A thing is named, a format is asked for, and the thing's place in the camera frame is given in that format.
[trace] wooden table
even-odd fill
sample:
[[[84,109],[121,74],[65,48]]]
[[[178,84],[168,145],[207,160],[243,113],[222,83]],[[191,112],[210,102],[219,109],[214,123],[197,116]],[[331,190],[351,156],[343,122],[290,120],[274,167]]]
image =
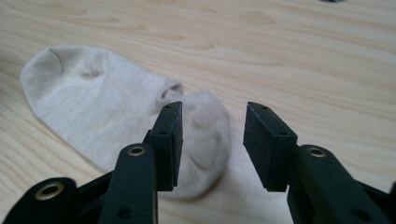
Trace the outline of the wooden table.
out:
[[[0,1],[0,219],[37,182],[101,173],[37,120],[19,75],[40,50],[107,48],[209,89],[231,115],[221,180],[192,201],[160,199],[161,223],[291,223],[242,146],[247,101],[272,107],[299,144],[326,147],[359,181],[396,180],[396,2]]]

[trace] screw hole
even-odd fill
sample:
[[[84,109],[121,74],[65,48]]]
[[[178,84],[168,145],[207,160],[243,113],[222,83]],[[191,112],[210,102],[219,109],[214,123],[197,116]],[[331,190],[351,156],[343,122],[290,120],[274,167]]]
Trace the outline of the screw hole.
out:
[[[117,217],[122,220],[128,220],[132,217],[133,213],[129,208],[121,208],[117,213]]]
[[[351,213],[354,217],[357,217],[357,218],[360,219],[360,220],[363,220],[363,221],[370,221],[370,220],[371,220],[370,215],[369,215],[366,211],[364,211],[364,210],[361,210],[361,209],[352,209],[352,210],[350,211],[350,213]]]
[[[143,147],[134,147],[128,150],[130,156],[140,156],[145,152],[146,150]]]
[[[308,149],[309,154],[311,154],[311,156],[315,156],[315,157],[325,157],[326,153],[318,148],[309,148]]]
[[[49,183],[37,191],[35,198],[39,201],[46,201],[56,197],[63,190],[64,185],[61,182]]]
[[[346,0],[319,0],[320,2],[327,2],[327,3],[340,3]]]

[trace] sock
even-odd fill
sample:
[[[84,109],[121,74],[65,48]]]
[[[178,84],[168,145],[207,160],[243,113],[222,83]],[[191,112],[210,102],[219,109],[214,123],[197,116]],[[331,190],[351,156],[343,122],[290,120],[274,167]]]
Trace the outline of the sock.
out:
[[[145,71],[109,50],[44,49],[21,71],[21,84],[35,115],[103,171],[114,169],[124,147],[142,142],[164,105],[182,101],[179,181],[165,197],[202,195],[229,159],[229,116],[209,91],[183,95],[178,81]]]

